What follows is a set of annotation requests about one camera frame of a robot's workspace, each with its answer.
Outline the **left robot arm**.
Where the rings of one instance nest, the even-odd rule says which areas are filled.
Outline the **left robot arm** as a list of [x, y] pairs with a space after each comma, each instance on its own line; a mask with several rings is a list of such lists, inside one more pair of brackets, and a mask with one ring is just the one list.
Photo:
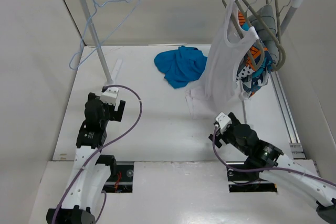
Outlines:
[[117, 175], [116, 159], [103, 155], [108, 122], [122, 120], [125, 101], [116, 103], [119, 88], [107, 88], [101, 95], [90, 93], [85, 104], [85, 120], [79, 130], [75, 160], [66, 195], [60, 207], [47, 211], [48, 223], [95, 223], [93, 211], [107, 180]]

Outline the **light blue wire hanger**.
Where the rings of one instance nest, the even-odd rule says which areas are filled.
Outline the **light blue wire hanger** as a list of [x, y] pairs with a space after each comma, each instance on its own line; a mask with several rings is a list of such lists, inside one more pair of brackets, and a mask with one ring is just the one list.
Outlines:
[[[71, 70], [77, 70], [94, 52], [97, 52], [98, 56], [103, 59], [102, 61], [102, 67], [103, 70], [107, 69], [109, 71], [107, 65], [106, 65], [106, 60], [104, 59], [104, 55], [101, 50], [101, 46], [112, 36], [113, 33], [115, 33], [119, 27], [128, 19], [128, 17], [134, 12], [134, 10], [137, 8], [137, 6], [140, 4], [141, 0], [137, 0], [135, 6], [131, 9], [131, 11], [126, 15], [126, 17], [113, 29], [113, 31], [104, 39], [104, 40], [99, 40], [96, 29], [93, 24], [93, 18], [98, 12], [98, 8], [104, 8], [106, 5], [109, 3], [127, 3], [130, 4], [133, 0], [108, 0], [102, 4], [98, 3], [96, 0], [92, 0], [93, 6], [94, 6], [94, 12], [93, 14], [90, 14], [90, 11], [87, 6], [86, 0], [80, 0], [82, 7], [83, 7], [83, 12], [87, 16], [86, 17], [86, 26], [84, 28], [83, 34], [81, 36], [80, 42], [79, 42], [79, 50], [71, 57], [70, 62], [69, 62], [69, 68]], [[87, 33], [87, 30], [90, 30], [91, 32], [91, 37], [94, 40], [95, 48], [94, 50], [88, 54], [84, 60], [80, 60], [79, 63], [76, 66], [72, 65], [73, 60], [75, 59], [76, 56], [80, 55], [83, 51], [84, 45], [83, 45], [83, 40], [84, 37]]]

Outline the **blue t shirt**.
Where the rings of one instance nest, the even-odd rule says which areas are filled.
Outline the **blue t shirt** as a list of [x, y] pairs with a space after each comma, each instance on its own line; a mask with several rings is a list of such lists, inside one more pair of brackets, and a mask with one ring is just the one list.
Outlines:
[[158, 71], [175, 89], [197, 81], [203, 74], [207, 58], [195, 47], [180, 46], [178, 49], [161, 52], [154, 58]]

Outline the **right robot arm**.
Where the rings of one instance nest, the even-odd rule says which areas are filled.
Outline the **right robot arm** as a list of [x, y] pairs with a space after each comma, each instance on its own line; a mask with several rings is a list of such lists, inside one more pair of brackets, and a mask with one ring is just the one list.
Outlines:
[[314, 208], [327, 223], [335, 223], [335, 183], [314, 175], [281, 149], [261, 140], [248, 125], [240, 123], [234, 113], [221, 112], [215, 119], [214, 132], [209, 135], [213, 150], [223, 144], [232, 145], [247, 158], [241, 167], [219, 161], [228, 170], [244, 174], [250, 183], [266, 180], [300, 197]]

